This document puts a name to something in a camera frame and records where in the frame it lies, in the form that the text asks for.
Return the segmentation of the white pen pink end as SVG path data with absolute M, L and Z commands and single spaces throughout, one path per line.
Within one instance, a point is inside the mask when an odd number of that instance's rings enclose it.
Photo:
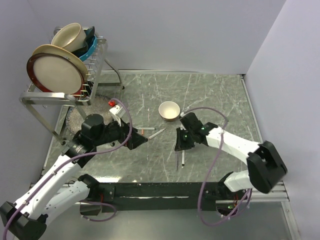
M 159 134 L 163 133 L 166 130 L 166 128 L 163 128 L 159 131 L 157 131 L 156 133 L 152 134 L 151 136 L 148 137 L 149 140 L 155 138 L 156 136 L 158 136 Z

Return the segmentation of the white pen purple tip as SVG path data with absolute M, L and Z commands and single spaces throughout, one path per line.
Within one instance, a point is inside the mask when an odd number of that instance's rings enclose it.
M 175 170 L 178 171 L 179 168 L 179 158 L 180 153 L 178 151 L 175 152 Z

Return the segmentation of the white pen black tip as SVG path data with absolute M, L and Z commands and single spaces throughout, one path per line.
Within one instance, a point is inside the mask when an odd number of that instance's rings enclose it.
M 184 168 L 185 166 L 185 151 L 183 150 L 181 153 L 181 167 Z

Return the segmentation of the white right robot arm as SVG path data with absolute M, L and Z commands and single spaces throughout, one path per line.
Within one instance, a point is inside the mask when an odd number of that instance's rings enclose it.
M 232 198 L 240 190 L 251 188 L 268 194 L 288 172 L 270 141 L 250 141 L 224 131 L 214 123 L 203 124 L 193 112 L 184 114 L 179 120 L 182 126 L 176 129 L 176 152 L 190 150 L 195 144 L 203 144 L 221 149 L 247 166 L 246 170 L 228 173 L 221 179 L 223 184 L 219 186 L 218 192 L 224 199 Z

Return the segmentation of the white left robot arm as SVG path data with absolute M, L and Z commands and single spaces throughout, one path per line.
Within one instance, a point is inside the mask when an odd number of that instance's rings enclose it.
M 133 150 L 147 143 L 148 138 L 139 134 L 131 122 L 113 120 L 105 124 L 99 114 L 87 116 L 66 152 L 51 169 L 14 203 L 6 201 L 0 207 L 4 225 L 2 238 L 6 239 L 11 232 L 20 240 L 38 240 L 48 224 L 74 203 L 95 200 L 100 194 L 100 182 L 89 174 L 80 176 L 60 194 L 57 192 L 69 177 L 98 154 L 98 146 L 116 141 Z

